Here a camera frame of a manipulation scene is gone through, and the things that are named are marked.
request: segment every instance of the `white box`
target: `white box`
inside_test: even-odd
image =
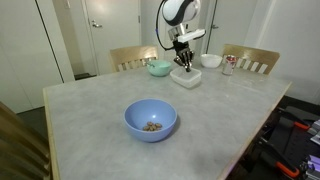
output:
[[[186,88],[192,88],[201,81],[201,71],[194,68],[186,72],[184,67],[178,67],[170,72],[170,76],[173,81]]]

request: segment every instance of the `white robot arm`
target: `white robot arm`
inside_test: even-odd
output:
[[[173,47],[165,48],[162,46],[160,40],[159,42],[165,50],[175,49],[177,56],[174,58],[174,61],[180,66],[184,66],[187,72],[190,72],[194,52],[189,49],[188,41],[201,38],[204,36],[205,30],[197,29],[186,33],[182,23],[192,20],[199,14],[200,0],[163,0],[160,4],[159,10],[162,5],[162,15],[164,20],[170,26],[173,26],[172,29],[169,30],[169,36],[173,43]]]

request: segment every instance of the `table edge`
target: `table edge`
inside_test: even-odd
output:
[[[48,141],[49,141],[49,148],[50,148],[50,160],[51,160],[51,170],[52,170],[51,175],[54,180],[60,180],[59,166],[57,161],[57,152],[56,152],[56,146],[54,143],[54,136],[53,136],[52,123],[50,118],[50,111],[48,108],[49,103],[48,103],[46,88],[43,88],[43,99],[44,99],[44,107],[45,107],[47,129],[48,129]]]
[[[282,99],[282,97],[285,95],[285,93],[288,91],[288,89],[290,88],[292,82],[289,82],[289,84],[287,85],[286,89],[282,92],[282,95],[279,96],[279,98],[277,99],[277,101],[275,102],[275,104],[273,104],[271,106],[271,108],[268,110],[268,112],[266,113],[266,116],[263,118],[263,120],[260,121],[260,123],[258,124],[258,126],[256,127],[256,129],[254,130],[254,132],[248,137],[248,139],[246,140],[246,142],[241,146],[241,148],[238,150],[238,152],[231,158],[231,160],[228,162],[227,166],[222,170],[222,173],[218,176],[218,180],[224,180],[228,177],[229,173],[232,171],[232,169],[234,168],[234,166],[236,165],[236,163],[238,162],[238,160],[240,159],[240,157],[242,156],[242,154],[245,152],[245,150],[247,149],[247,147],[249,146],[249,144],[251,143],[251,141],[253,140],[253,138],[255,137],[255,135],[259,132],[259,130],[261,129],[261,127],[263,126],[263,124],[266,122],[266,120],[268,119],[268,117],[270,116],[271,112],[274,110],[274,108],[279,104],[280,100]]]

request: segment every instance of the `white bowl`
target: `white bowl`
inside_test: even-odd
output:
[[[202,54],[201,55],[201,64],[207,68],[216,68],[220,65],[222,57],[213,54]]]

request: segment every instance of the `bowl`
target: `bowl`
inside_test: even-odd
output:
[[[129,133],[145,142],[157,142],[169,135],[176,121],[177,112],[167,102],[158,99],[143,99],[132,103],[124,113]],[[161,130],[143,131],[147,122],[160,123]]]
[[[171,63],[165,60],[151,60],[148,62],[147,68],[153,76],[166,76],[170,72]]]
[[[175,68],[170,72],[173,81],[185,88],[192,88],[201,81],[201,71],[190,68],[190,72],[186,72],[184,67]]]
[[[220,65],[222,57],[214,54],[202,54],[201,64],[207,68],[216,68]]]

